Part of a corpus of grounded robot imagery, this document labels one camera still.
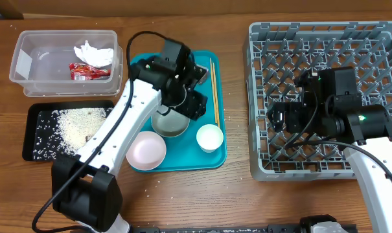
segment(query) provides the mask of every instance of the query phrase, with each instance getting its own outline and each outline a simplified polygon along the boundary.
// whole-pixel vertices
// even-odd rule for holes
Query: clear plastic container
[[[88,40],[97,49],[113,49],[107,80],[72,80],[70,63],[83,63],[73,47]],[[112,30],[32,30],[20,34],[10,67],[10,80],[24,87],[26,96],[116,95],[122,82],[122,49]]]

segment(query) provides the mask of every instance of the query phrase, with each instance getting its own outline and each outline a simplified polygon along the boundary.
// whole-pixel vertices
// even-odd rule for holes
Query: wooden tabletop
[[[29,98],[8,79],[14,47],[24,30],[110,29],[119,45],[140,30],[155,30],[193,50],[211,50],[220,60],[227,133],[227,160],[216,170],[142,174],[127,162],[118,183],[124,202],[121,215],[134,226],[236,227],[298,223],[301,217],[330,214],[341,223],[356,223],[371,232],[361,191],[355,180],[305,183],[260,183],[249,171],[248,107],[242,44],[256,21],[391,20],[392,12],[262,14],[208,17],[113,17],[0,21],[0,232],[32,232],[32,218],[51,196],[51,162],[21,157],[27,110],[38,102],[96,98]],[[143,36],[132,56],[160,51],[162,41]],[[109,98],[114,102],[119,96]],[[73,224],[49,209],[40,227]]]

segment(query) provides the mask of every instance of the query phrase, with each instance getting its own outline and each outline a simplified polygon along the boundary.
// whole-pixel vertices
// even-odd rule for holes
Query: gray bowl
[[[190,119],[171,110],[167,116],[158,112],[151,116],[151,126],[163,137],[176,137],[184,133],[190,124]]]

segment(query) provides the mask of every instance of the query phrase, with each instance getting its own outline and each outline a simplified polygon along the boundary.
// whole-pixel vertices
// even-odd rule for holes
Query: wooden chopstick
[[[213,62],[211,62],[211,64],[213,66],[211,77],[213,82],[212,89],[213,89],[214,119],[216,120],[217,126],[220,128],[220,115],[219,115],[219,107],[218,107],[217,82],[216,82],[216,67],[214,66]]]

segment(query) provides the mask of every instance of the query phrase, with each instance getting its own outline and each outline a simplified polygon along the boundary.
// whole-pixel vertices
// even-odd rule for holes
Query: blue tray
[[[203,83],[203,85],[196,85],[195,90],[199,91],[208,97],[206,105],[206,114],[200,117],[197,121],[190,121],[187,130],[180,136],[174,138],[164,138],[167,145],[167,154],[164,161],[155,169],[150,171],[138,172],[173,172],[183,170],[200,170],[213,169],[220,167],[227,156],[226,148],[226,132],[224,125],[224,110],[223,110],[223,96],[222,84],[220,82],[220,68],[217,56],[210,51],[193,51],[196,63],[210,69],[210,58],[214,62],[216,69],[218,108],[220,115],[220,128],[224,134],[223,144],[216,151],[212,153],[205,153],[200,149],[196,141],[197,130],[206,124],[214,123],[214,107],[213,107],[213,90],[211,85],[211,76]],[[132,63],[140,59],[146,59],[156,54],[140,54],[136,56]],[[149,119],[141,131],[154,131],[151,126],[151,119]]]

